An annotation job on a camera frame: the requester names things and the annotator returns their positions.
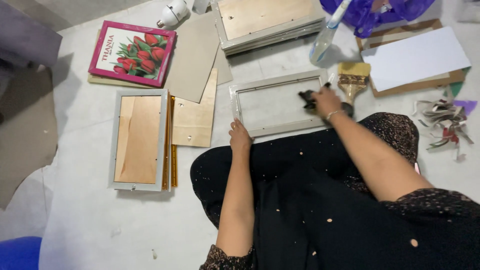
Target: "gray picture frame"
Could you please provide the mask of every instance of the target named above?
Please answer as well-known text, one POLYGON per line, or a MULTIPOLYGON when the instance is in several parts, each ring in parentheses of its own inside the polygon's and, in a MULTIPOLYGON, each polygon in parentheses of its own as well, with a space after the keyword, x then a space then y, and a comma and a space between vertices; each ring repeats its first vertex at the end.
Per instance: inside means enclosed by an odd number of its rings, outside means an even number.
MULTIPOLYGON (((222 46, 223 50, 227 51, 229 48, 233 49, 237 47, 242 47, 243 45, 249 44, 251 42, 261 40, 266 37, 282 34, 291 29, 298 29, 303 26, 308 26, 310 24, 321 22, 325 18, 325 11, 323 10, 320 1, 311 0, 313 9, 307 16, 273 27, 269 27, 257 32, 253 32, 245 36, 228 40, 227 33, 223 26, 222 15, 220 13, 220 9, 218 8, 218 2, 218 0, 211 0, 210 5, 212 6, 212 12, 214 13, 215 20, 217 22, 216 27, 218 31, 218 36, 220 38, 220 45, 222 46)), ((279 41, 283 40, 281 36, 279 36, 278 39, 279 41)))
MULTIPOLYGON (((265 89, 267 87, 301 82, 305 80, 312 80, 315 78, 319 79, 321 86, 324 85, 328 81, 328 73, 326 69, 318 69, 313 71, 307 71, 307 72, 302 72, 297 74, 285 75, 281 77, 230 86, 229 87, 230 100, 231 100, 233 117, 238 118, 243 123, 240 101, 238 98, 238 94, 241 92, 261 91, 262 89, 265 89)), ((304 120, 304 121, 285 123, 281 125, 265 126, 265 127, 255 128, 255 129, 249 129, 247 131, 251 137, 258 137, 258 136, 265 136, 265 135, 283 133, 288 131, 319 127, 323 125, 325 125, 325 123, 322 121, 322 119, 320 119, 320 117, 315 117, 315 118, 304 120)))
POLYGON ((126 190, 133 190, 133 191, 134 190, 162 191, 163 160, 164 160, 165 139, 166 139, 165 128, 167 124, 167 107, 168 107, 167 102, 168 102, 167 89, 117 90, 117 96, 115 100, 115 116, 113 118, 112 145, 111 145, 111 151, 110 151, 110 166, 109 166, 109 173, 108 173, 108 188, 126 189, 126 190), (161 96, 162 97, 161 107, 159 112, 160 125, 158 130, 157 167, 156 167, 155 184, 115 182, 115 165, 116 165, 116 159, 117 159, 117 143, 118 143, 118 133, 119 133, 119 125, 120 125, 121 98, 128 97, 128 96, 161 96))

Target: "bracelet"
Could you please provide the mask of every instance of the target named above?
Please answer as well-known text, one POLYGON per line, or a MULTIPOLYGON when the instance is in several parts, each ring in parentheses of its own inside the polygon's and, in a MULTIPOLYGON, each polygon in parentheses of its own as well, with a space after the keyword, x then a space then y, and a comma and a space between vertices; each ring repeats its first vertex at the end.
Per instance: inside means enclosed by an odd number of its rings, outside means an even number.
POLYGON ((327 117, 325 117, 325 120, 329 121, 329 120, 330 120, 330 117, 332 117, 332 115, 336 114, 337 112, 339 112, 339 111, 336 110, 336 111, 333 111, 333 112, 329 113, 329 114, 327 115, 327 117))

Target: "paint brush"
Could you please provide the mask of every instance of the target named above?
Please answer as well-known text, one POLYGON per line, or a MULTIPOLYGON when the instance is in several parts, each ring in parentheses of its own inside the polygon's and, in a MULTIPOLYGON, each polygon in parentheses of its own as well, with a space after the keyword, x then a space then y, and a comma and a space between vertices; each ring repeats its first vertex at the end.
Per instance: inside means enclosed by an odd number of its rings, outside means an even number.
POLYGON ((367 87, 370 75, 370 64, 342 62, 338 64, 338 87, 345 92, 345 102, 342 102, 343 110, 353 116, 353 99, 362 89, 367 87))

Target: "black dress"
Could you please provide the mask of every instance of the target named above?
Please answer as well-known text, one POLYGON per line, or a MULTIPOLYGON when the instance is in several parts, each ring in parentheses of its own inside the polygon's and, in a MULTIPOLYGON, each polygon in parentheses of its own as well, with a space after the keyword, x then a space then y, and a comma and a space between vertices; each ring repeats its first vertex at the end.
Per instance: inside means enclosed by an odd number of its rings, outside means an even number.
MULTIPOLYGON (((419 136, 408 117, 376 113, 360 123, 413 165, 419 136)), ((200 269, 480 269, 477 203, 436 188, 377 202, 333 129, 254 144, 250 161, 253 247, 227 257, 212 245, 200 269)), ((191 168, 217 228, 230 165, 226 146, 191 168)))

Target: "white paper sheet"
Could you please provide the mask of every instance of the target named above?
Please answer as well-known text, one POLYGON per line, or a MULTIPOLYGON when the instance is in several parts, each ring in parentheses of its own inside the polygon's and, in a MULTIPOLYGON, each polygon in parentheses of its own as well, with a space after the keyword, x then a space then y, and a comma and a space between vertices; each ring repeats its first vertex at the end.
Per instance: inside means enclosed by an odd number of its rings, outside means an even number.
POLYGON ((451 27, 361 52, 378 92, 471 66, 451 27))

